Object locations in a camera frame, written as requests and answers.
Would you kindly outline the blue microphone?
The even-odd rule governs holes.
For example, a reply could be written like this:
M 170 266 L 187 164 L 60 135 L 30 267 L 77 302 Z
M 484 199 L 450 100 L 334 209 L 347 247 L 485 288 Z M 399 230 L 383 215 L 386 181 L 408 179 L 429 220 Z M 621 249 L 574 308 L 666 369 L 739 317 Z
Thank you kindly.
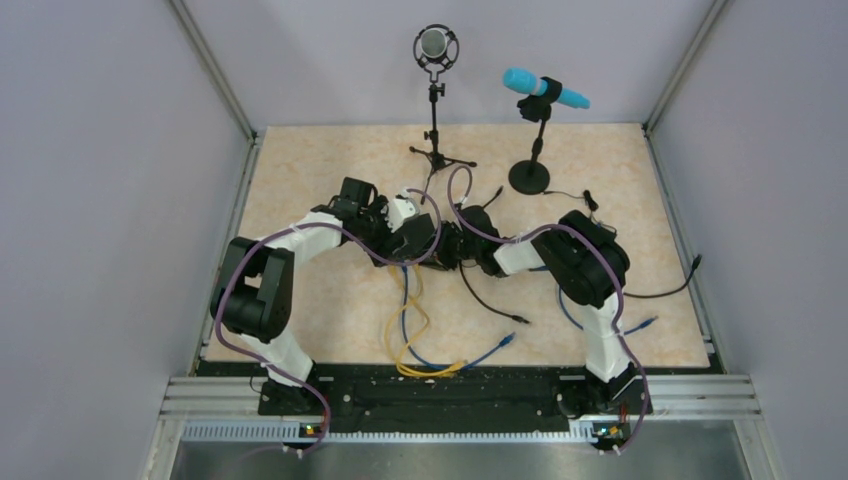
M 530 158 L 518 161 L 511 167 L 508 173 L 509 184 L 515 191 L 524 195 L 541 194 L 550 184 L 549 170 L 540 162 L 540 156 L 553 105 L 588 110 L 591 101 L 583 94 L 565 88 L 556 79 L 537 76 L 524 68 L 506 69 L 502 75 L 502 84 L 507 89 L 524 95 L 516 104 L 519 113 L 524 120 L 539 125 L 531 146 Z

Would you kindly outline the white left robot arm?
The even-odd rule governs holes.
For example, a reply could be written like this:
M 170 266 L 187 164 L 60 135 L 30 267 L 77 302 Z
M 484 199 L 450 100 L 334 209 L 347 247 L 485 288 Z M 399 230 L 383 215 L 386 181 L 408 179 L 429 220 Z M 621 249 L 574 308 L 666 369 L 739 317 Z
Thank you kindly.
M 288 329 L 296 270 L 348 240 L 387 258 L 390 237 L 419 213 L 407 194 L 389 198 L 371 183 L 346 177 L 328 203 L 283 231 L 234 238 L 209 307 L 219 342 L 259 361 L 270 380 L 284 386 L 282 398 L 292 410 L 314 410 L 321 397 L 318 383 L 308 378 L 314 362 Z

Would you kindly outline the black network switch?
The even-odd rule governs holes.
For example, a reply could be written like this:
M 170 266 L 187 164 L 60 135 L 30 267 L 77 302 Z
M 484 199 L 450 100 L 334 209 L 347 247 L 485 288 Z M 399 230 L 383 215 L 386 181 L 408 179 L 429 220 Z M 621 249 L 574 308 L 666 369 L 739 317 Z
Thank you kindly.
M 377 253 L 392 262 L 408 262 L 421 257 L 436 236 L 436 225 L 430 214 L 406 221 L 382 242 Z

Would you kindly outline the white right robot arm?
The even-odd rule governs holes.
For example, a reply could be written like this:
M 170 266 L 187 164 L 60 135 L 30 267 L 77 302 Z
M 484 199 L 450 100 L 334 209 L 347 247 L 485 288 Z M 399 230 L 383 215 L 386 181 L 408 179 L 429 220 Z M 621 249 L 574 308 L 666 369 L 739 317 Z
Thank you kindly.
M 615 325 L 630 268 L 616 233 L 572 210 L 559 219 L 556 229 L 508 238 L 494 228 L 482 206 L 459 213 L 460 222 L 442 224 L 435 253 L 425 265 L 455 270 L 472 261 L 485 274 L 499 278 L 546 269 L 560 292 L 577 306 L 584 328 L 586 368 L 596 377 L 586 385 L 587 400 L 600 412 L 614 411 L 626 400 L 627 388 L 620 377 L 631 364 L 618 339 L 623 333 Z

